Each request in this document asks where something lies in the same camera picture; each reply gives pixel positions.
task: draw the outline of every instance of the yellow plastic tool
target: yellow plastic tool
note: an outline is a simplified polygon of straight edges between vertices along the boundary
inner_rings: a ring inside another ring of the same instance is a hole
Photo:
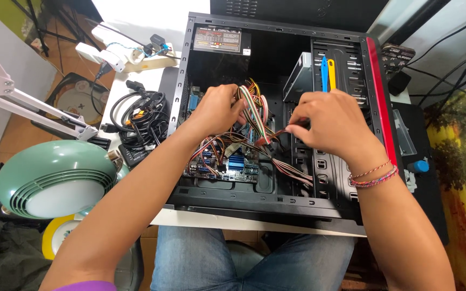
[[[328,76],[330,78],[330,89],[335,89],[335,62],[328,60]]]

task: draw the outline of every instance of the purple sleeve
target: purple sleeve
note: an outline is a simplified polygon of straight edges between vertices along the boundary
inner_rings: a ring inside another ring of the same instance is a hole
[[[116,286],[107,281],[85,281],[69,284],[54,291],[116,291]]]

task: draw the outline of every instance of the blue heatsink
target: blue heatsink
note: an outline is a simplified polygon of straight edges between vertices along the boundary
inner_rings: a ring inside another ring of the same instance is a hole
[[[190,100],[188,102],[188,111],[194,111],[197,108],[199,103],[199,97],[197,95],[190,95]]]
[[[242,155],[230,156],[229,161],[228,161],[228,170],[242,172],[244,170],[244,156]]]

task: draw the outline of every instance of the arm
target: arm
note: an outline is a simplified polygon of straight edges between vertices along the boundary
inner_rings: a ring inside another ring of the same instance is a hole
[[[389,160],[357,102],[346,93],[303,94],[290,123],[301,117],[311,119],[311,129],[289,125],[287,131],[311,148],[344,159],[354,176]],[[378,179],[391,169],[388,164],[356,181]],[[442,242],[400,177],[357,192],[368,240],[390,290],[455,290]]]
[[[244,104],[231,108],[236,88],[210,87],[191,117],[102,198],[62,243],[41,291],[113,282],[119,260],[159,213],[200,142],[239,118]]]

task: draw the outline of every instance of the jeans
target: jeans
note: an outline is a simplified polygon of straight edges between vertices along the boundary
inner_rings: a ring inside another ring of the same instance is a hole
[[[152,291],[337,291],[355,239],[297,235],[243,278],[220,229],[160,226]]]

